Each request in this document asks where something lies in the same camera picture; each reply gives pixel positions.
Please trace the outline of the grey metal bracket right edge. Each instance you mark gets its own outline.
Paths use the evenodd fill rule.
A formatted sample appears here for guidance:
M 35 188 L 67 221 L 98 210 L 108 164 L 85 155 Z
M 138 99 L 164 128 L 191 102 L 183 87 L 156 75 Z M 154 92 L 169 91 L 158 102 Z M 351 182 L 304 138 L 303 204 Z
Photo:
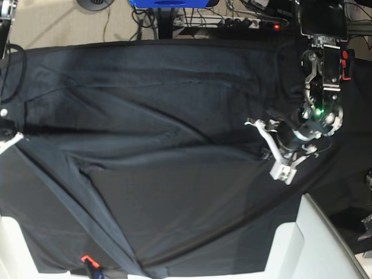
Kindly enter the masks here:
M 362 222 L 366 231 L 358 237 L 358 239 L 357 239 L 358 241 L 362 241 L 362 240 L 371 238 L 371 220 L 372 220 L 371 215 L 369 215 L 369 216 L 367 216 L 367 217 L 365 217 L 364 219 L 361 220 L 361 222 Z

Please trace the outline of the blue clamp at bottom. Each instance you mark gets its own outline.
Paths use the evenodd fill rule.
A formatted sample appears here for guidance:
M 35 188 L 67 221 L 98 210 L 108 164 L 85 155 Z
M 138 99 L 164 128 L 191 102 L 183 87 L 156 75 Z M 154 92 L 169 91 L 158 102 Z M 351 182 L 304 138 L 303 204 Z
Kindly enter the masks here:
M 87 276 L 90 279 L 105 279 L 106 276 L 103 273 L 103 267 L 101 267 L 95 260 L 88 255 L 84 255 L 80 258 L 84 263 L 84 268 L 87 272 Z

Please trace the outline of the black table leg post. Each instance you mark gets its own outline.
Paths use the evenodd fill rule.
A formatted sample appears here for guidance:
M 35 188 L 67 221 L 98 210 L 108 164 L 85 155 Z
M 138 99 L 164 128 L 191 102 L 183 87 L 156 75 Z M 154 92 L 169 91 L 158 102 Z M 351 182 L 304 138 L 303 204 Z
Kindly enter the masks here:
M 156 20 L 158 23 L 158 39 L 167 40 L 173 38 L 173 24 L 179 8 L 156 8 Z

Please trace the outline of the white power strip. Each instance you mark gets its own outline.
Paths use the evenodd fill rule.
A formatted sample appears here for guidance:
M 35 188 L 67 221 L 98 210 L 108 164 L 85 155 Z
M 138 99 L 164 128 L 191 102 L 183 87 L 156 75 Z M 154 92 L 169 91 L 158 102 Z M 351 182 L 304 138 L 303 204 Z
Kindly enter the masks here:
M 175 27 L 247 27 L 258 29 L 261 20 L 249 17 L 226 17 L 208 15 L 178 15 L 174 20 Z

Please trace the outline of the aluminium frame rail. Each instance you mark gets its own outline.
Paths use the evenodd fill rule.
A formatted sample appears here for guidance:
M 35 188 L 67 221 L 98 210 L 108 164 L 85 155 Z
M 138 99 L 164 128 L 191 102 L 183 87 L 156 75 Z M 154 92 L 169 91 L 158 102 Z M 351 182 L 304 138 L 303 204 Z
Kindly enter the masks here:
M 347 24 L 349 35 L 372 36 L 371 20 L 357 20 Z

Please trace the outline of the round grey chair base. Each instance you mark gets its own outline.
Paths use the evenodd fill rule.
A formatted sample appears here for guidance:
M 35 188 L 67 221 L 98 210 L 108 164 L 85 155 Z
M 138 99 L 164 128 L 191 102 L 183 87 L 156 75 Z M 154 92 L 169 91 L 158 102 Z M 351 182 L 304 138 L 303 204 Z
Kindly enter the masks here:
M 76 2 L 85 10 L 98 12 L 108 8 L 114 0 L 76 0 Z

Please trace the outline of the blue plastic bin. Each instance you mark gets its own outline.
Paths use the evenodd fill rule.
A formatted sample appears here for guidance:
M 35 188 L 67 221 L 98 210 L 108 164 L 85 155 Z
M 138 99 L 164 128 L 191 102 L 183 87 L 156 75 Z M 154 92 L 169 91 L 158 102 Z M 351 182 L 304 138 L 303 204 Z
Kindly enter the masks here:
M 129 0 L 136 8 L 209 8 L 219 0 Z

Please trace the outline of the white foam block left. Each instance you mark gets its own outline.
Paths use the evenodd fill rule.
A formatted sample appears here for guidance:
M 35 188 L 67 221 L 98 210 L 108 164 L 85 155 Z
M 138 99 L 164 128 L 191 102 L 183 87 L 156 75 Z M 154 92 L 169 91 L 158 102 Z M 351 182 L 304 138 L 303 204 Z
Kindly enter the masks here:
M 1 216 L 1 278 L 71 278 L 71 275 L 39 273 L 18 222 Z

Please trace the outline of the red and black clamp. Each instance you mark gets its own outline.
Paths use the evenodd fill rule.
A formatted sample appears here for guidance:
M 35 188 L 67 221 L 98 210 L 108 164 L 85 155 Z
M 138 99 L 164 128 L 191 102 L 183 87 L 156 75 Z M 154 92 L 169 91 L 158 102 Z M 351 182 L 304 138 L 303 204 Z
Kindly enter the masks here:
M 343 81 L 352 79 L 354 62 L 355 51 L 353 49 L 346 49 L 341 52 L 341 79 Z

